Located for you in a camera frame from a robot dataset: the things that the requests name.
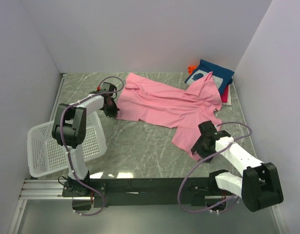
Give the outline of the pink t shirt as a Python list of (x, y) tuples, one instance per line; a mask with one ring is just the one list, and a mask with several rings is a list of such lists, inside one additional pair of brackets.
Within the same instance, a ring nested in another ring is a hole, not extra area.
[(222, 101), (212, 73), (194, 81), (186, 90), (130, 73), (117, 106), (117, 119), (176, 128), (172, 143), (195, 161), (201, 158), (191, 152), (201, 136), (198, 125), (209, 120), (215, 125), (221, 123), (214, 114), (222, 108)]

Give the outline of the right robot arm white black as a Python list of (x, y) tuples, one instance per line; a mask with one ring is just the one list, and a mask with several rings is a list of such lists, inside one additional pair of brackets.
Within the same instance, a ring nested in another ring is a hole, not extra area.
[(276, 166), (264, 163), (243, 149), (226, 131), (203, 133), (191, 153), (210, 161), (212, 154), (219, 153), (241, 174), (233, 175), (226, 170), (209, 174), (208, 190), (218, 195), (226, 190), (242, 198), (251, 212), (281, 204), (284, 200)]

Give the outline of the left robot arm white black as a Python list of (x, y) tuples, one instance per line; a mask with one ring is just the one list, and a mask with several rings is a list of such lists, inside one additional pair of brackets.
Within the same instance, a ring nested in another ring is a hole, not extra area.
[(86, 119), (97, 110), (116, 117), (119, 111), (113, 98), (114, 92), (89, 94), (71, 104), (60, 104), (52, 128), (52, 138), (65, 148), (69, 177), (77, 180), (74, 190), (81, 196), (90, 193), (91, 183), (85, 178), (89, 174), (85, 165), (82, 144), (86, 137)]

